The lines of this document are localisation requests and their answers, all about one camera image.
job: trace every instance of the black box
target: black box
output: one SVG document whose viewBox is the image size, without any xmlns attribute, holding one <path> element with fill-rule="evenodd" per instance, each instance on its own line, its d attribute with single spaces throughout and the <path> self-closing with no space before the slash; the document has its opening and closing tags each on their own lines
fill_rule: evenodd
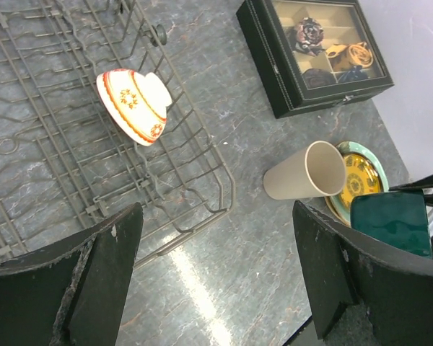
<svg viewBox="0 0 433 346">
<path fill-rule="evenodd" d="M 237 18 L 276 118 L 393 85 L 357 0 L 245 0 Z"/>
</svg>

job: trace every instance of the green container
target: green container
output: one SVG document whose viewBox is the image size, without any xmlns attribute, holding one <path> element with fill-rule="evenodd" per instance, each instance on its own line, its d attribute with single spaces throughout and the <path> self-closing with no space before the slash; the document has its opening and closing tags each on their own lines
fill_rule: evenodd
<svg viewBox="0 0 433 346">
<path fill-rule="evenodd" d="M 351 203 L 351 227 L 398 249 L 432 256 L 422 190 L 355 197 Z"/>
</svg>

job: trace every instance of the floral pattern bowl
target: floral pattern bowl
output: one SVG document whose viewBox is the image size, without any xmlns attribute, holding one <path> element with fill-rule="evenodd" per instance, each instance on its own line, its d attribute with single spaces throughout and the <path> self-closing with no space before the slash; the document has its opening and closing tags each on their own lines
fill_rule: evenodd
<svg viewBox="0 0 433 346">
<path fill-rule="evenodd" d="M 167 122 L 167 107 L 172 104 L 159 77 L 118 68 L 100 74 L 96 86 L 109 114 L 131 139 L 151 146 L 159 138 Z"/>
</svg>

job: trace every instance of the wire rack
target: wire rack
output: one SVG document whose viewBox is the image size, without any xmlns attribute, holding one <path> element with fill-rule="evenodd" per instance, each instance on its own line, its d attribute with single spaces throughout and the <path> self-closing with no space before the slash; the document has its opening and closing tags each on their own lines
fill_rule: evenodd
<svg viewBox="0 0 433 346">
<path fill-rule="evenodd" d="M 134 0 L 0 1 L 0 262 L 140 201 L 139 268 L 230 212 L 234 180 L 160 29 Z M 172 95 L 148 148 L 100 103 L 96 75 L 114 68 L 155 72 Z"/>
</svg>

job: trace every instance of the gray countertop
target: gray countertop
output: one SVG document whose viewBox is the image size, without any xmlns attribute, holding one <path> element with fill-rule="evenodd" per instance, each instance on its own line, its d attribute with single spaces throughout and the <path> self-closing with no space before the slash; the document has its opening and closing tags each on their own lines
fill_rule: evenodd
<svg viewBox="0 0 433 346">
<path fill-rule="evenodd" d="M 240 3 L 144 6 L 167 28 L 167 52 L 234 175 L 237 199 L 226 218 L 133 274 L 118 345 L 281 345 L 302 325 L 310 307 L 294 201 L 270 199 L 262 176 L 312 141 L 358 141 L 379 157 L 390 185 L 408 181 L 372 101 L 274 118 L 235 16 Z M 329 213 L 323 199 L 306 203 Z"/>
</svg>

